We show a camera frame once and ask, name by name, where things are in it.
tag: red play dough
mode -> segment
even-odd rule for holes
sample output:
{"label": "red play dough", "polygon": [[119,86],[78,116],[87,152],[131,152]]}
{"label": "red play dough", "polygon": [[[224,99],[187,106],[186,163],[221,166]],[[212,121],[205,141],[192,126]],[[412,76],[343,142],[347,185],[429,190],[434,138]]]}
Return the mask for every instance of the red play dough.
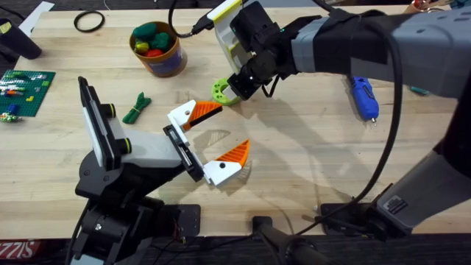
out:
{"label": "red play dough", "polygon": [[159,49],[150,49],[146,53],[144,53],[145,57],[157,57],[159,55],[162,55],[163,52]]}

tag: container of play dough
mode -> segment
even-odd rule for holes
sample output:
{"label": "container of play dough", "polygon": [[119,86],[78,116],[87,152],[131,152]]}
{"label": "container of play dough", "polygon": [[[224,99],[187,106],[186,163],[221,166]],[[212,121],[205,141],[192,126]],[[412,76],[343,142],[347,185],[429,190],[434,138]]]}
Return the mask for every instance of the container of play dough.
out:
{"label": "container of play dough", "polygon": [[188,57],[180,45],[180,39],[171,32],[170,26],[161,21],[150,22],[157,25],[157,32],[166,32],[170,36],[170,49],[157,57],[145,57],[134,52],[135,38],[130,37],[130,48],[134,55],[142,62],[147,71],[157,77],[173,77],[179,74],[186,66]]}

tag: orange triangle part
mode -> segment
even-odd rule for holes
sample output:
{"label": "orange triangle part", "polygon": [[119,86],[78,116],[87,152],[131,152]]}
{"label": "orange triangle part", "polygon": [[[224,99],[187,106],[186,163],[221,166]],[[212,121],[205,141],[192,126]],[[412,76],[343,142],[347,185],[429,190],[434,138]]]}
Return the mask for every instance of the orange triangle part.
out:
{"label": "orange triangle part", "polygon": [[205,114],[217,109],[218,107],[222,107],[222,105],[216,102],[196,102],[193,111],[191,111],[188,122],[183,125],[183,129],[189,130],[191,128],[190,123],[192,121],[203,117]]}
{"label": "orange triangle part", "polygon": [[247,139],[242,144],[239,144],[236,148],[218,157],[216,161],[236,162],[244,167],[245,162],[247,162],[247,157],[249,156],[249,148],[250,140]]}

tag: green play dough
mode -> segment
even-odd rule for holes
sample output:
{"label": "green play dough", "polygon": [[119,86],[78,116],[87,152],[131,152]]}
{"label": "green play dough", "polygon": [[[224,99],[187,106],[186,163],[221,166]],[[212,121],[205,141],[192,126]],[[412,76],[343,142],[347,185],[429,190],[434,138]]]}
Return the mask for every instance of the green play dough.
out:
{"label": "green play dough", "polygon": [[236,97],[235,99],[233,100],[229,100],[223,93],[222,91],[227,88],[227,86],[229,86],[229,84],[227,83],[227,78],[221,78],[219,80],[217,80],[214,85],[213,85],[213,88],[211,89],[211,94],[213,96],[213,99],[218,102],[219,104],[223,105],[223,106],[231,106],[231,105],[234,105],[235,103],[237,103],[241,98],[240,97]]}
{"label": "green play dough", "polygon": [[170,49],[170,36],[165,32],[155,35],[154,39],[149,42],[150,49],[160,49],[167,52]]}
{"label": "green play dough", "polygon": [[132,36],[139,40],[151,41],[157,33],[157,25],[154,23],[138,26],[132,31]]}

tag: green zip tie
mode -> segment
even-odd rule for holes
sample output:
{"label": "green zip tie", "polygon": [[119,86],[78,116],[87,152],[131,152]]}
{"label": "green zip tie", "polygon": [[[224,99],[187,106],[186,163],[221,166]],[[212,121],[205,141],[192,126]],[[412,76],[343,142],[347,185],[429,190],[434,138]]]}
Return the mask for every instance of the green zip tie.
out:
{"label": "green zip tie", "polygon": [[141,92],[138,96],[138,101],[135,103],[134,107],[130,112],[123,118],[125,124],[134,124],[141,114],[142,110],[149,106],[152,100],[150,98],[144,97],[144,92]]}

